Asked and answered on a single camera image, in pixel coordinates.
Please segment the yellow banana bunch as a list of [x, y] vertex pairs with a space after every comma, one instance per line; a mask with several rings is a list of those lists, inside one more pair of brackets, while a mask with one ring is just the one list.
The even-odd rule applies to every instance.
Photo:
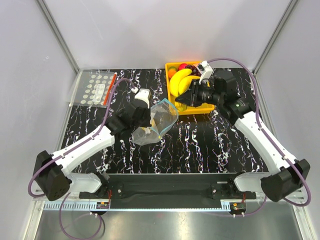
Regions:
[[192, 80], [199, 80], [200, 76], [192, 75], [192, 70], [185, 68], [176, 72], [169, 81], [169, 91], [174, 97], [185, 93]]

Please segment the yellow lemon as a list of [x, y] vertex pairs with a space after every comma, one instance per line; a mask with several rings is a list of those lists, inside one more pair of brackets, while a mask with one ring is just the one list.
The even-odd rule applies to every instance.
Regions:
[[151, 119], [151, 120], [150, 120], [150, 128], [152, 128], [152, 129], [156, 129], [156, 128], [157, 128], [154, 119]]

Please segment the clear bag teal zipper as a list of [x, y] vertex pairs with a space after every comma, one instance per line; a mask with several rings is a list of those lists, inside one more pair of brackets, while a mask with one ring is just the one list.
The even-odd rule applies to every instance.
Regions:
[[150, 109], [151, 120], [154, 119], [156, 129], [139, 127], [132, 133], [132, 141], [136, 145], [144, 146], [158, 143], [173, 127], [179, 118], [176, 107], [166, 98]]

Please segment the purple grape bunch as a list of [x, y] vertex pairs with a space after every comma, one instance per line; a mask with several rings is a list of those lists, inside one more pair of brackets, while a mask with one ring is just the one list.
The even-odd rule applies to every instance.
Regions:
[[185, 66], [185, 69], [190, 69], [192, 76], [200, 77], [202, 75], [201, 72], [197, 69], [197, 67], [195, 65], [187, 64]]

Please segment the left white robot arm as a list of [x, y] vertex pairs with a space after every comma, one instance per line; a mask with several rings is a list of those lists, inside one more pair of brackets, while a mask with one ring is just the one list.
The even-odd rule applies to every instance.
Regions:
[[74, 144], [52, 154], [46, 150], [40, 152], [33, 171], [35, 182], [49, 201], [56, 201], [67, 193], [88, 193], [103, 198], [108, 193], [106, 175], [74, 173], [73, 170], [116, 141], [129, 138], [137, 128], [149, 127], [150, 121], [149, 100], [134, 99]]

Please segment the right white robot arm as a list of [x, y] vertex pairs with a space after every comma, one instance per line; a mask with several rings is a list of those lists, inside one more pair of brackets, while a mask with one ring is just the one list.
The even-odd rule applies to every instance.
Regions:
[[253, 105], [238, 96], [237, 81], [231, 72], [217, 71], [213, 87], [194, 79], [175, 100], [189, 107], [215, 105], [219, 113], [249, 140], [266, 164], [267, 172], [238, 174], [227, 185], [230, 197], [236, 199], [244, 192], [257, 192], [278, 202], [304, 186], [310, 164], [289, 153], [265, 126]]

